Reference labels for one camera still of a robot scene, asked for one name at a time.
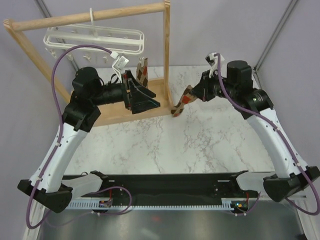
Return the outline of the argyle sock beige orange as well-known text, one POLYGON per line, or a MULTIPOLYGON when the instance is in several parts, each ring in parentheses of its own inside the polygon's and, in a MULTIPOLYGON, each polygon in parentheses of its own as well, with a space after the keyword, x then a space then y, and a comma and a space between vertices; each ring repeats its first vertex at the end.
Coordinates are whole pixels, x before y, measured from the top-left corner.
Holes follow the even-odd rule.
POLYGON ((136 66, 136 80, 148 88, 148 58, 141 57, 136 66))

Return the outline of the white plastic clip hanger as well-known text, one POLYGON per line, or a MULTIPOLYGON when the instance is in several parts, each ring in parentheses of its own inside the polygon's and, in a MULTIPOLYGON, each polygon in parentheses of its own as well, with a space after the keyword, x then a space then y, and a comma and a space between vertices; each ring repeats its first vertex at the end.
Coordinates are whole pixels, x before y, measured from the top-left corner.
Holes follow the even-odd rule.
POLYGON ((136 29, 98 26, 93 10, 89 10, 90 24, 69 24, 49 27, 43 38, 45 49, 55 58, 57 50, 65 51, 77 45, 96 45, 120 55, 139 56, 145 50, 145 35, 136 29))

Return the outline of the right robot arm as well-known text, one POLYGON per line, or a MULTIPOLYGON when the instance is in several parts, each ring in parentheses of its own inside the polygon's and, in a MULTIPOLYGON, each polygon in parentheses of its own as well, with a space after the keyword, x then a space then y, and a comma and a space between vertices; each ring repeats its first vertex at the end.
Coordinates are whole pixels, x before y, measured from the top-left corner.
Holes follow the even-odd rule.
POLYGON ((228 185, 234 197, 246 191, 265 192, 281 202, 309 187, 320 176, 316 166, 309 166, 288 140, 268 94, 253 86, 252 69, 244 60, 227 63, 226 77, 219 77, 218 59, 207 58, 210 69, 204 71, 192 95, 203 102, 215 97, 232 100, 235 109, 254 129, 273 163, 273 172, 238 172, 228 185))

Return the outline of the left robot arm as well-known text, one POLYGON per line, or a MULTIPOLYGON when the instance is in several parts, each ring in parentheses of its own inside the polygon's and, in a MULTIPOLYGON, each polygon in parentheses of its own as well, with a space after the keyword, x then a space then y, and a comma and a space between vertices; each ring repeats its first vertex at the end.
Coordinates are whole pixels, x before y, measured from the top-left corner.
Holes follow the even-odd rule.
POLYGON ((54 213, 61 213, 69 203, 94 193, 104 197, 109 193, 107 176, 92 171, 85 176, 66 179, 64 173, 80 143, 101 115, 99 106, 123 102, 132 114, 159 108, 156 94, 139 83, 126 70, 121 83, 104 84, 93 67, 83 67, 72 81, 74 91, 61 115, 56 141, 38 170, 19 182, 17 188, 54 213))

